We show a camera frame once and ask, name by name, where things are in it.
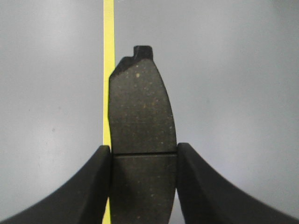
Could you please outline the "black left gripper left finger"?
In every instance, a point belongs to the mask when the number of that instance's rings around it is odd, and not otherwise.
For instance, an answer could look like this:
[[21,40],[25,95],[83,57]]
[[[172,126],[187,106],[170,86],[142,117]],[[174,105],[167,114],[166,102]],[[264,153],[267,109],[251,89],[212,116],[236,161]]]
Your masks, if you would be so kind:
[[100,146],[55,192],[6,219],[4,224],[100,224],[109,192],[111,154]]

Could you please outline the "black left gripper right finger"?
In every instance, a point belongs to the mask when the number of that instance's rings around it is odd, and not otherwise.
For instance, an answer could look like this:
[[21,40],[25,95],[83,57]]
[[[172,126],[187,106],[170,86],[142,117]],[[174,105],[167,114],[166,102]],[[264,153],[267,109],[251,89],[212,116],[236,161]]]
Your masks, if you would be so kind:
[[187,224],[297,224],[216,172],[188,143],[178,145],[177,190]]

